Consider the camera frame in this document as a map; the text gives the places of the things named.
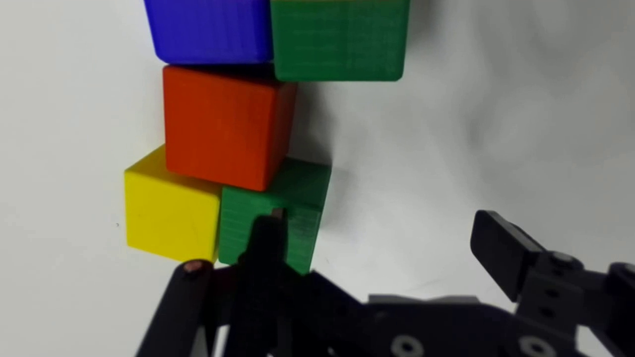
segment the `cube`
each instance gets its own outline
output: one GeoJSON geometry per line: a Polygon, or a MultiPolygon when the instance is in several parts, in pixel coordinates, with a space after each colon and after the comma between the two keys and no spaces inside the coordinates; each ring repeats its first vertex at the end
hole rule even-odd
{"type": "Polygon", "coordinates": [[[284,81],[395,81],[409,0],[272,0],[276,75],[284,81]]]}
{"type": "Polygon", "coordinates": [[[268,0],[145,0],[167,63],[270,63],[268,0]]]}
{"type": "Polygon", "coordinates": [[[220,186],[171,174],[163,146],[123,176],[131,247],[179,261],[216,257],[220,186]]]}
{"type": "Polygon", "coordinates": [[[169,170],[266,190],[290,144],[296,85],[272,71],[171,65],[163,81],[169,170]]]}
{"type": "Polygon", "coordinates": [[[222,188],[218,259],[238,261],[246,249],[256,216],[284,208],[288,218],[286,261],[296,271],[308,271],[316,249],[330,166],[286,158],[268,192],[222,188]]]}

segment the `blue block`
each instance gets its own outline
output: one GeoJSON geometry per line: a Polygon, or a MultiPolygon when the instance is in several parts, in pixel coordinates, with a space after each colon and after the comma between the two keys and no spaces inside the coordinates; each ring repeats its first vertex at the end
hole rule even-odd
{"type": "Polygon", "coordinates": [[[268,63],[268,0],[145,0],[155,51],[175,65],[268,63]]]}

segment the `yellow block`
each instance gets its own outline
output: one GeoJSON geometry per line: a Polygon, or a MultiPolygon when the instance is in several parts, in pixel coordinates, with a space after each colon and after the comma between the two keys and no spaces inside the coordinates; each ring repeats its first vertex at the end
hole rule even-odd
{"type": "Polygon", "coordinates": [[[127,244],[151,253],[216,259],[220,186],[165,168],[165,146],[125,170],[127,244]]]}

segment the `white wall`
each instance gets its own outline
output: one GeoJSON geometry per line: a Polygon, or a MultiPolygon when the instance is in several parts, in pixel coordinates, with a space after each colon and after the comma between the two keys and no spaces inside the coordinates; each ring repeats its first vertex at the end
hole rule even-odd
{"type": "MultiPolygon", "coordinates": [[[[316,267],[504,305],[466,244],[482,206],[635,261],[635,2],[413,2],[403,81],[304,87],[294,152],[336,166],[316,267]]],[[[123,168],[163,140],[143,25],[123,0],[0,11],[0,355],[133,355],[171,275],[121,220],[123,168]]]]}

